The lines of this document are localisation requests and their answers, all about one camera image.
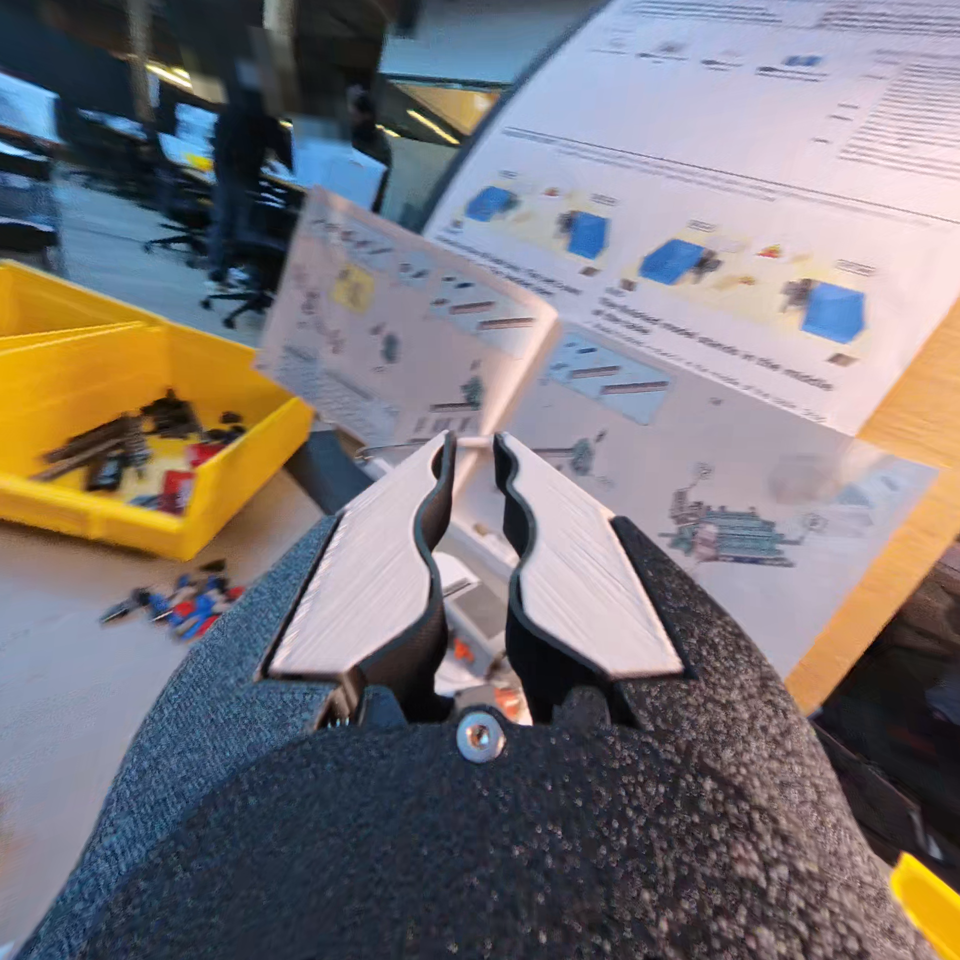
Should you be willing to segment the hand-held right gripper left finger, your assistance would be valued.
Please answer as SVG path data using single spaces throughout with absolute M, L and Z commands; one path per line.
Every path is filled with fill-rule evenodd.
M 267 655 L 272 680 L 327 683 L 336 722 L 389 690 L 410 722 L 445 722 L 436 691 L 449 627 L 434 550 L 447 533 L 457 437 L 441 431 L 334 517 Z

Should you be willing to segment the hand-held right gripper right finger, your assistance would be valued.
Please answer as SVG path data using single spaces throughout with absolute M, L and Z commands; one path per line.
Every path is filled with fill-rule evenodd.
M 579 689 L 623 716 L 618 685 L 686 666 L 615 528 L 615 515 L 512 434 L 493 438 L 510 574 L 506 652 L 534 724 Z

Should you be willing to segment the grey desk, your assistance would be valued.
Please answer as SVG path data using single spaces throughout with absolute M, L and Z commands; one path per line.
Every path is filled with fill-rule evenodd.
M 197 558 L 156 558 L 11 523 L 1 530 L 1 943 L 12 957 L 74 868 L 145 714 L 187 651 L 135 589 L 168 594 L 224 560 L 248 586 L 319 521 L 282 470 Z

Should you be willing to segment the grey motor block, orange part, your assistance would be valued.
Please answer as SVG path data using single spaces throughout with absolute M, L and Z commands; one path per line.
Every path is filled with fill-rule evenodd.
M 448 640 L 435 676 L 437 694 L 460 710 L 491 707 L 512 724 L 530 725 L 522 683 L 506 651 L 506 606 L 468 572 L 443 571 L 441 585 Z

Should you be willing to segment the white metal stand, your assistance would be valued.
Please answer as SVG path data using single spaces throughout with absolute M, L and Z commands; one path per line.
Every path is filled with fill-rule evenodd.
M 519 562 L 503 533 L 505 508 L 496 480 L 494 436 L 458 438 L 447 536 L 471 563 L 501 582 L 509 581 Z

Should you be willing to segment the yellow printed toy box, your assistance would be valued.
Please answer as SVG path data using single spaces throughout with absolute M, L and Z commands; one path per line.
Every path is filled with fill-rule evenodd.
M 303 444 L 310 409 L 256 371 L 251 347 L 164 320 L 162 329 L 129 327 L 2 350 L 2 522 L 192 560 Z M 168 387 L 206 424 L 226 410 L 246 421 L 245 437 L 199 469 L 185 516 L 30 479 L 44 453 L 137 411 Z

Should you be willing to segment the pile of colourful toy pieces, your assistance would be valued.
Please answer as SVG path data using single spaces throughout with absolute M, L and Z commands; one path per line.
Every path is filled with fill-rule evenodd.
M 215 558 L 176 576 L 167 589 L 141 585 L 98 617 L 102 627 L 140 617 L 165 630 L 176 642 L 203 638 L 247 592 L 230 575 L 225 558 Z

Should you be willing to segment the open toy instruction booklet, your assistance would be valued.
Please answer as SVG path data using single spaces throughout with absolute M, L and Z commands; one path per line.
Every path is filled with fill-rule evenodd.
M 445 430 L 510 433 L 630 518 L 782 677 L 938 475 L 561 322 L 322 189 L 302 207 L 257 366 L 392 464 Z

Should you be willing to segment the pile of black red parts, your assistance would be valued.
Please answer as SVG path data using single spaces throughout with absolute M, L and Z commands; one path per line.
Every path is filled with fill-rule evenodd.
M 30 480 L 72 483 L 94 497 L 181 518 L 200 468 L 246 434 L 243 414 L 225 410 L 205 423 L 191 401 L 168 387 L 138 410 L 66 438 L 42 455 Z

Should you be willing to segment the black office chair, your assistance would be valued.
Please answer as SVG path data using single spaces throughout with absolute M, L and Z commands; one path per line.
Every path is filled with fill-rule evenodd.
M 141 249 L 150 255 L 155 250 L 185 249 L 186 262 L 197 266 L 208 254 L 212 199 L 210 189 L 187 176 L 155 173 L 153 176 L 155 210 L 167 233 L 144 241 Z
M 200 309 L 210 311 L 220 302 L 236 304 L 221 320 L 228 330 L 234 330 L 237 319 L 245 314 L 266 312 L 280 290 L 294 232 L 293 222 L 287 222 L 280 229 L 247 233 L 235 240 L 225 279 L 207 281 Z

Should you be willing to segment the black printed toy box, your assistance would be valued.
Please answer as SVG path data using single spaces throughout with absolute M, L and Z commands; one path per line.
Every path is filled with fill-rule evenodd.
M 811 715 L 874 853 L 959 877 L 959 543 Z

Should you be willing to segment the yellow plastic bin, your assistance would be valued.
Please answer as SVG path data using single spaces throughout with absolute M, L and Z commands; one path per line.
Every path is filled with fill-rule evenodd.
M 161 330 L 159 315 L 11 259 L 1 262 L 1 349 L 128 328 Z
M 903 851 L 890 876 L 894 899 L 941 959 L 959 959 L 959 894 Z

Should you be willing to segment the white printed instruction sheet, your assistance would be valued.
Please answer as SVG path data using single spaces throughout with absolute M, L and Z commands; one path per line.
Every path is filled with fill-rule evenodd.
M 609 2 L 423 234 L 849 436 L 958 302 L 958 2 Z

